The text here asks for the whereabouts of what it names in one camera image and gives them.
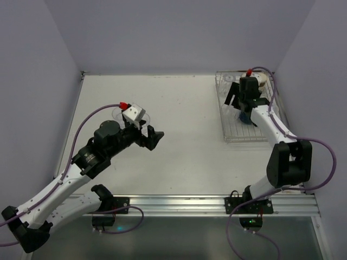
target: red cable tip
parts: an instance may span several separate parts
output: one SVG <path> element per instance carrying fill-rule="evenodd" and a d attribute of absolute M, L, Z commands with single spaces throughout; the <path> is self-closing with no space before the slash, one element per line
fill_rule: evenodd
<path fill-rule="evenodd" d="M 119 102 L 119 108 L 121 110 L 126 110 L 128 108 L 128 104 L 125 102 Z"/>
<path fill-rule="evenodd" d="M 252 74 L 252 69 L 249 69 L 247 72 L 246 72 L 246 77 L 250 77 Z"/>

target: table surface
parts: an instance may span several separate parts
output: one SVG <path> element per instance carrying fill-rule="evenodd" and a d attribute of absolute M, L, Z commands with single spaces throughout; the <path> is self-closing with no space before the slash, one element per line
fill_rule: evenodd
<path fill-rule="evenodd" d="M 223 141 L 214 75 L 86 76 L 60 172 L 81 121 L 95 109 L 119 101 L 143 107 L 150 124 L 165 136 L 152 152 L 135 144 L 122 151 L 75 194 L 96 184 L 113 194 L 228 194 L 242 192 L 266 174 L 268 143 Z M 113 119 L 112 111 L 103 110 L 85 124 L 74 154 L 103 121 Z"/>

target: dish rack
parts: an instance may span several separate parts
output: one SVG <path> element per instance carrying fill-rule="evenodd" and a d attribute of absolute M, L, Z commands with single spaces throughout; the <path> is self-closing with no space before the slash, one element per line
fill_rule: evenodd
<path fill-rule="evenodd" d="M 225 105 L 225 99 L 228 95 L 230 87 L 233 82 L 239 82 L 240 76 L 246 71 L 217 71 L 216 90 L 219 103 L 219 109 L 222 120 L 222 129 L 224 140 L 226 142 L 265 142 L 266 137 L 262 133 L 259 127 L 247 125 L 240 119 L 240 111 L 233 106 Z M 265 83 L 265 90 L 262 92 L 261 97 L 271 99 L 273 89 L 271 86 L 270 78 Z M 285 115 L 282 102 L 278 93 L 273 102 L 274 113 L 282 120 L 282 122 L 288 127 L 287 117 Z"/>

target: cable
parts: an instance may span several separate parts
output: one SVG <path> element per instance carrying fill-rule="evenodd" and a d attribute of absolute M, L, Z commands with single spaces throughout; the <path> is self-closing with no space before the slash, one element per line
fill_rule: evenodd
<path fill-rule="evenodd" d="M 226 227 L 226 236 L 227 236 L 227 240 L 228 240 L 228 243 L 231 247 L 231 249 L 234 251 L 234 253 L 242 260 L 245 260 L 245 258 L 243 258 L 241 256 L 241 254 L 236 250 L 235 246 L 232 244 L 232 241 L 230 239 L 230 236 L 229 236 L 229 225 L 230 225 L 230 221 L 232 219 L 232 215 L 241 207 L 245 206 L 245 205 L 248 205 L 250 203 L 253 203 L 253 202 L 256 202 L 257 200 L 261 199 L 261 198 L 264 198 L 264 197 L 267 197 L 267 196 L 272 196 L 282 190 L 292 190 L 292 191 L 312 191 L 312 190 L 316 190 L 316 189 L 319 189 L 323 186 L 325 186 L 326 184 L 328 184 L 328 182 L 330 182 L 330 180 L 332 179 L 332 177 L 334 176 L 335 174 L 335 171 L 336 171 L 336 166 L 337 166 L 337 158 L 336 158 L 336 154 L 334 152 L 334 150 L 332 149 L 332 147 L 330 145 L 328 145 L 326 142 L 324 141 L 321 141 L 321 140 L 318 140 L 318 139 L 315 139 L 315 138 L 305 138 L 305 137 L 298 137 L 298 136 L 293 136 L 293 135 L 289 135 L 289 134 L 286 134 L 286 132 L 279 126 L 279 124 L 276 122 L 276 119 L 274 118 L 274 116 L 272 115 L 271 113 L 271 108 L 272 108 L 272 104 L 274 102 L 274 99 L 275 99 L 275 95 L 277 93 L 277 82 L 276 82 L 276 79 L 275 79 L 275 76 L 273 75 L 273 73 L 265 68 L 265 67 L 261 67 L 261 66 L 257 66 L 257 67 L 254 67 L 252 68 L 251 70 L 254 70 L 254 69 L 262 69 L 262 70 L 265 70 L 266 72 L 268 72 L 270 74 L 270 76 L 272 77 L 272 80 L 273 80 L 273 94 L 271 96 L 271 100 L 270 100 L 270 104 L 269 104 L 269 108 L 268 108 L 268 113 L 269 113 L 269 116 L 271 118 L 271 120 L 273 121 L 273 123 L 275 124 L 276 128 L 284 135 L 286 135 L 288 138 L 291 138 L 291 139 L 296 139 L 296 140 L 307 140 L 307 141 L 311 141 L 311 142 L 316 142 L 318 144 L 321 144 L 323 146 L 325 146 L 329 152 L 331 153 L 331 156 L 332 156 L 332 167 L 331 167 L 331 172 L 330 174 L 328 175 L 328 177 L 321 183 L 321 184 L 318 184 L 314 187 L 311 187 L 311 188 L 294 188 L 294 187 L 283 187 L 283 188 L 277 188 L 273 191 L 269 191 L 269 192 L 266 192 L 264 193 L 263 195 L 260 195 L 254 199 L 251 199 L 249 201 L 246 201 L 244 203 L 241 203 L 240 205 L 236 206 L 232 212 L 230 213 L 229 215 L 229 218 L 228 218 L 228 222 L 227 222 L 227 227 Z M 281 258 L 281 253 L 280 253 L 280 249 L 278 247 L 278 245 L 275 243 L 275 241 L 273 241 L 271 238 L 261 234 L 261 233 L 258 233 L 258 232 L 255 232 L 253 233 L 257 236 L 260 236 L 262 238 L 265 238 L 266 240 L 268 240 L 270 243 L 272 243 L 275 247 L 276 247 L 276 250 L 277 250 L 277 260 L 279 260 Z"/>
<path fill-rule="evenodd" d="M 95 229 L 98 230 L 101 233 L 110 234 L 110 235 L 117 235 L 117 234 L 128 233 L 128 232 L 133 231 L 134 229 L 138 228 L 139 225 L 141 225 L 141 223 L 143 222 L 143 219 L 145 217 L 142 209 L 140 209 L 139 207 L 135 207 L 135 206 L 120 207 L 120 208 L 115 209 L 115 210 L 108 210 L 108 211 L 101 211 L 101 212 L 92 212 L 92 214 L 110 214 L 110 213 L 114 213 L 114 212 L 121 211 L 121 210 L 126 210 L 126 209 L 136 209 L 136 210 L 141 212 L 141 219 L 140 219 L 140 221 L 135 226 L 133 226 L 132 228 L 127 229 L 127 230 L 122 230 L 122 231 L 116 231 L 116 232 L 99 230 L 97 228 L 95 228 Z"/>
<path fill-rule="evenodd" d="M 111 104 L 111 105 L 106 105 L 106 106 L 103 106 L 103 107 L 100 107 L 98 108 L 97 110 L 91 112 L 91 114 L 89 114 L 84 120 L 83 122 L 80 124 L 80 126 L 78 127 L 77 131 L 76 131 L 76 135 L 73 139 L 73 142 L 72 142 L 72 146 L 71 146 L 71 151 L 70 151 L 70 154 L 69 154 L 69 157 L 68 157 L 68 160 L 67 160 L 67 165 L 63 171 L 63 174 L 60 178 L 60 180 L 64 180 L 65 176 L 67 175 L 67 172 L 69 170 L 69 167 L 70 167 L 70 162 L 71 162 L 71 159 L 72 159 L 72 156 L 73 156 L 73 152 L 74 152 L 74 149 L 75 149 L 75 145 L 76 145 L 76 141 L 77 141 L 77 137 L 82 129 L 82 127 L 84 126 L 84 124 L 93 116 L 95 115 L 97 112 L 101 111 L 101 110 L 104 110 L 106 108 L 110 108 L 110 107 L 119 107 L 120 104 Z M 37 206 L 39 206 L 42 202 L 44 202 L 47 198 L 49 198 L 53 192 L 60 186 L 59 183 L 57 183 L 56 185 L 54 185 L 54 187 L 42 198 L 40 199 L 37 203 L 35 203 L 33 206 L 31 206 L 29 208 L 29 210 L 27 212 L 30 212 L 31 210 L 33 210 L 34 208 L 36 208 Z M 17 218 L 20 218 L 21 216 L 25 215 L 26 212 L 21 212 L 19 214 L 17 214 L 16 216 L 0 223 L 0 227 L 4 226 L 4 225 L 7 225 L 9 223 L 11 223 L 12 221 L 14 221 L 15 219 Z M 8 243 L 8 244 L 0 244 L 0 247 L 2 246 L 11 246 L 11 245 L 14 245 L 14 243 Z"/>

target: white table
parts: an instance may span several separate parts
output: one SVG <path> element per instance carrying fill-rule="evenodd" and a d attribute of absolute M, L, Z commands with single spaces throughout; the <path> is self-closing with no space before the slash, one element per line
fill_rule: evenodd
<path fill-rule="evenodd" d="M 266 174 L 267 143 L 223 141 L 214 75 L 86 76 L 60 171 L 80 122 L 95 109 L 119 101 L 143 107 L 150 124 L 165 136 L 152 152 L 133 144 L 75 194 L 95 184 L 114 194 L 229 194 L 242 192 Z M 103 121 L 112 120 L 111 113 L 111 108 L 104 110 L 86 123 L 75 153 Z"/>

